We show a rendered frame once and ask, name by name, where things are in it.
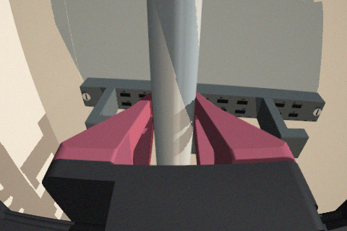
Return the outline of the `grey metal bar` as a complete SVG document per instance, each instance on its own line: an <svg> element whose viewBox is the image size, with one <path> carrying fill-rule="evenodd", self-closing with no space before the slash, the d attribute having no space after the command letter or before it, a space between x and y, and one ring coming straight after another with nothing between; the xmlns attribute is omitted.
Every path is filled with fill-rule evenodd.
<svg viewBox="0 0 347 231"><path fill-rule="evenodd" d="M156 165L190 165L202 0L147 0Z"/></svg>

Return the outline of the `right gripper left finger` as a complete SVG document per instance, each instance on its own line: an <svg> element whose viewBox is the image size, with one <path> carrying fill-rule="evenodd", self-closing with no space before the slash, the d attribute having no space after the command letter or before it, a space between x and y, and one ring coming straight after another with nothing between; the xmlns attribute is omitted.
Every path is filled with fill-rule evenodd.
<svg viewBox="0 0 347 231"><path fill-rule="evenodd" d="M150 92L130 108L60 143L52 161L68 159L108 161L116 165L150 165L153 134Z"/></svg>

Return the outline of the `tan wall panel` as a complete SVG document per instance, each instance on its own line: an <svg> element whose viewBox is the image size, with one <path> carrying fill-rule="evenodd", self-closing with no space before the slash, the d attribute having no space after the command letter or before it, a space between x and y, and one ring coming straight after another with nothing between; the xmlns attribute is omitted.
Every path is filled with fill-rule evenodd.
<svg viewBox="0 0 347 231"><path fill-rule="evenodd" d="M58 143L86 130L88 78L150 80L147 0L9 0ZM318 92L294 158L318 205L347 199L347 0L202 0L197 83Z"/></svg>

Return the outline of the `dark grey wall rack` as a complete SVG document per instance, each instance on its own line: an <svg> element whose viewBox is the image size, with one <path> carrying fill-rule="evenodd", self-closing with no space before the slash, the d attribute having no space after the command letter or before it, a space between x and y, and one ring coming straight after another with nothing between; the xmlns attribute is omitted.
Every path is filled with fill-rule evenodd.
<svg viewBox="0 0 347 231"><path fill-rule="evenodd" d="M85 121L90 128L118 109L127 109L151 92L150 80L88 77L80 90L85 106L94 107ZM287 128L287 121L314 121L325 106L318 92L197 83L196 92L221 110L239 118L256 118L260 128L285 141L294 158L304 148L304 128Z"/></svg>

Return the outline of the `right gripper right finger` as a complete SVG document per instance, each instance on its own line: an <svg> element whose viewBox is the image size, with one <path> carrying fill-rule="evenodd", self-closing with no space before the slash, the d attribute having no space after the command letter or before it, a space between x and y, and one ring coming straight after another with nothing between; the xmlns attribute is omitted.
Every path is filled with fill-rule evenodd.
<svg viewBox="0 0 347 231"><path fill-rule="evenodd" d="M197 165L296 161L285 141L221 110L198 92L193 129Z"/></svg>

